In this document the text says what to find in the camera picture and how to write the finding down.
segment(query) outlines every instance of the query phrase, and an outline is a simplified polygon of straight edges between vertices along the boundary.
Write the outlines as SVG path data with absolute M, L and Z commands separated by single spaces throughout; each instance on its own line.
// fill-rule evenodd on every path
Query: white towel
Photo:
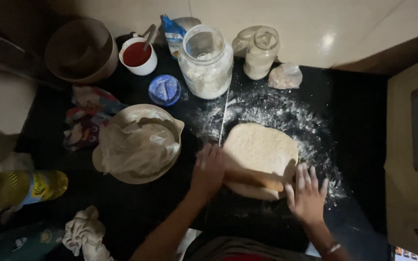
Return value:
M 78 256 L 80 248 L 83 248 L 85 261 L 113 261 L 101 242 L 106 228 L 97 220 L 98 216 L 99 213 L 94 206 L 78 211 L 75 217 L 66 223 L 66 234 L 62 243 L 74 256 Z

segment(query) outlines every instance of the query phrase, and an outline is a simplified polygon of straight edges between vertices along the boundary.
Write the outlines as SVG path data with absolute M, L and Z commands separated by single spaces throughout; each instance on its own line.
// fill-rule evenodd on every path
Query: tomato sauce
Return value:
M 143 65 L 151 57 L 151 44 L 143 51 L 144 42 L 131 44 L 125 49 L 123 54 L 124 63 L 130 67 Z

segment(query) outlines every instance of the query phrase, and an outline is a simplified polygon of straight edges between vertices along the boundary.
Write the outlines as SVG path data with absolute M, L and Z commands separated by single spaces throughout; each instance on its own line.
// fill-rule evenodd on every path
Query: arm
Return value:
M 319 182 L 315 168 L 311 167 L 311 174 L 305 163 L 298 163 L 296 169 L 296 192 L 290 184 L 285 186 L 288 207 L 298 218 L 307 237 L 321 254 L 323 260 L 345 261 L 349 255 L 334 240 L 323 219 L 323 206 L 328 190 L 328 179 L 325 179 L 319 190 Z
M 206 144 L 196 156 L 190 189 L 177 208 L 141 244 L 133 260 L 172 260 L 180 241 L 201 209 L 217 193 L 224 179 L 224 153 Z

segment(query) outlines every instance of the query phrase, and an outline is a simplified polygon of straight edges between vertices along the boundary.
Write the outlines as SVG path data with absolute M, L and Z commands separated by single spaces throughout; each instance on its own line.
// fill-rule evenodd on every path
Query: person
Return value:
M 177 248 L 190 224 L 222 186 L 224 160 L 225 154 L 218 145 L 206 144 L 198 152 L 188 193 L 170 216 L 152 231 L 136 249 L 130 258 L 131 261 L 175 259 Z M 328 180 L 325 179 L 319 189 L 315 168 L 311 167 L 308 171 L 305 163 L 298 163 L 295 187 L 296 190 L 293 189 L 291 184 L 285 186 L 288 207 L 303 225 L 306 235 L 322 259 L 327 261 L 348 260 L 347 253 L 334 240 L 323 219 Z M 199 249 L 192 250 L 189 254 L 192 245 L 186 251 L 184 260 L 315 259 L 315 257 L 305 254 L 300 254 L 301 257 L 298 257 L 299 253 L 269 247 L 244 238 L 216 238 Z

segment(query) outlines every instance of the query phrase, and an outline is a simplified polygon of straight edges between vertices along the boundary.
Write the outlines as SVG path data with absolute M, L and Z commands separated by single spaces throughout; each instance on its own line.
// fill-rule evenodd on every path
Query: flour jar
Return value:
M 280 50 L 277 31 L 272 27 L 261 27 L 247 43 L 244 73 L 253 80 L 264 78 Z
M 178 64 L 194 95 L 207 100 L 215 99 L 230 86 L 233 48 L 218 30 L 197 25 L 183 37 Z

